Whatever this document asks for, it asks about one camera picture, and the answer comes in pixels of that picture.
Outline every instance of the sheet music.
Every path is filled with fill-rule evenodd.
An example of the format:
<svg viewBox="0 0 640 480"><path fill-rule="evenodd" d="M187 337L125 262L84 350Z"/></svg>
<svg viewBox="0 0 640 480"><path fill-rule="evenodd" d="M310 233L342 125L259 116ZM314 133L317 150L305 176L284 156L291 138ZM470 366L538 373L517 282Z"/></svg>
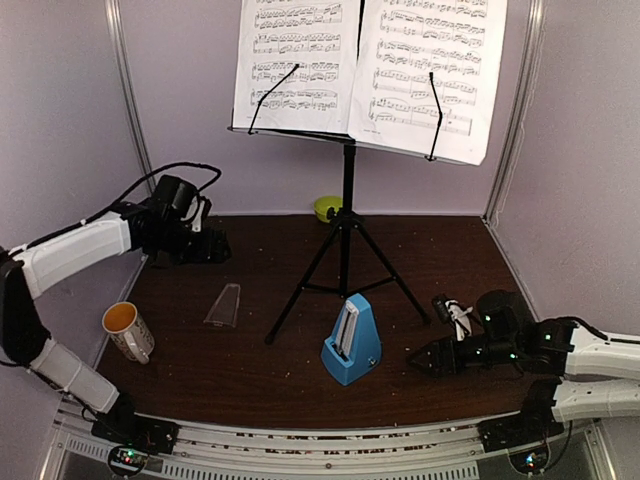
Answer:
<svg viewBox="0 0 640 480"><path fill-rule="evenodd" d="M346 133L360 0L243 0L233 126Z"/></svg>
<svg viewBox="0 0 640 480"><path fill-rule="evenodd" d="M349 135L479 165L495 103L507 0L367 0Z"/></svg>

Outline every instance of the white wall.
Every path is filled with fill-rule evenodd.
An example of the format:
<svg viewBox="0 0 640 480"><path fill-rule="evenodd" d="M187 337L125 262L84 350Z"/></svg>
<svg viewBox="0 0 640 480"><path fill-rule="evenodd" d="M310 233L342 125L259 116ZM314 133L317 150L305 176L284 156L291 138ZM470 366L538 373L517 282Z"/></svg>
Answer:
<svg viewBox="0 0 640 480"><path fill-rule="evenodd" d="M0 245L27 242L113 200L139 176L128 132L104 2L3 0ZM101 313L139 258L106 261L36 303L52 334L85 361L95 361ZM59 397L19 369L0 370L0 391L0 478L33 478Z"/></svg>
<svg viewBox="0 0 640 480"><path fill-rule="evenodd" d="M310 140L230 133L240 0L122 0L133 86L151 162L221 166L211 189L224 214L309 213L340 194L342 150ZM529 0L511 0L487 160L478 168L361 149L355 206L362 213L478 215L485 211L519 73ZM196 175L189 175L195 181Z"/></svg>
<svg viewBox="0 0 640 480"><path fill-rule="evenodd" d="M638 2L548 2L524 143L497 232L541 318L640 335ZM640 478L640 421L608 422Z"/></svg>

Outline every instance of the mug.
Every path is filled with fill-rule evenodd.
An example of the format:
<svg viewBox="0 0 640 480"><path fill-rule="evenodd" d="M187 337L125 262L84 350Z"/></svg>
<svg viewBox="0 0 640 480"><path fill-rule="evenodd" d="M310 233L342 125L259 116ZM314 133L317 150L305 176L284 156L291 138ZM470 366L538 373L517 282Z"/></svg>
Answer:
<svg viewBox="0 0 640 480"><path fill-rule="evenodd" d="M133 303L111 306L102 317L102 327L125 357L143 365L149 363L156 342Z"/></svg>

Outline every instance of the wooden table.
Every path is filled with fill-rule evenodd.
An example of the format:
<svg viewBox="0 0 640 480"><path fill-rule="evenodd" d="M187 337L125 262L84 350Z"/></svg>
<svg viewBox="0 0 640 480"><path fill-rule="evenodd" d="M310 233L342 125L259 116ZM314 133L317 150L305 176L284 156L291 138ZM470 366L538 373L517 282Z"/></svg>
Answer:
<svg viewBox="0 0 640 480"><path fill-rule="evenodd" d="M343 301L304 293L272 346L263 343L328 226L314 217L224 217L233 258L223 265L147 267L131 301L153 332L149 365L129 362L109 345L99 371L131 393L141 413L226 425L350 428L423 424L518 410L534 380L509 367L431 379L405 357L452 333L439 323L431 298L439 293L473 305L492 289L516 289L479 218L373 217L367 226L380 247L434 317L427 328L395 284L371 292L383 341L381 364L349 387L320 361ZM352 285L385 276L356 238ZM315 283L337 282L338 246ZM241 285L238 326L203 324L226 283Z"/></svg>

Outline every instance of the tripod stand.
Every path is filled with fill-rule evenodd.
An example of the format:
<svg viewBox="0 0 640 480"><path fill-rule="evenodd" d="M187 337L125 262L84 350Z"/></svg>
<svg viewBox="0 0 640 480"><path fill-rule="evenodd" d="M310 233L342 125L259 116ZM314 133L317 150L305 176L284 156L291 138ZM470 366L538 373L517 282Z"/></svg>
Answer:
<svg viewBox="0 0 640 480"><path fill-rule="evenodd" d="M340 298L350 297L356 293L362 293L376 287L380 287L382 285L386 285L387 283L396 282L400 289L407 296L411 304L418 311L420 316L422 317L425 325L431 323L431 319L425 312L424 308L418 303L418 300L413 295L409 287L404 282L402 277L398 274L396 269L393 267L389 259L382 252L380 247L376 245L375 241L367 232L367 229L364 226L363 219L360 215L353 211L353 184L355 180L355 160L356 160L356 147L355 145L344 145L344 177L343 177L343 187L342 187L342 198L343 198L343 206L337 212L334 213L333 218L331 218L331 231L327 236L326 240L316 253L315 257L311 261L309 268L302 276L302 279L298 283L298 286L294 290L293 294L289 298L289 301L285 305L282 313L278 317L278 320L271 328L269 334L265 337L265 343L267 345L271 345L278 331L284 324L287 316L291 312L291 309L295 305L296 301L302 294L304 290L318 290L321 292L327 293L337 293L340 295ZM350 253L351 253L351 231L355 230L360 235L364 241L369 245L373 253L375 253L378 260L384 265L384 267L389 272L389 277L379 280L377 282L371 283L364 287L360 287L358 289L349 291L349 262L350 262ZM331 243L336 238L336 236L340 234L340 282L337 287L326 287L323 285L315 285L313 283L309 283L313 273L316 268L320 264L322 258L329 250Z"/></svg>

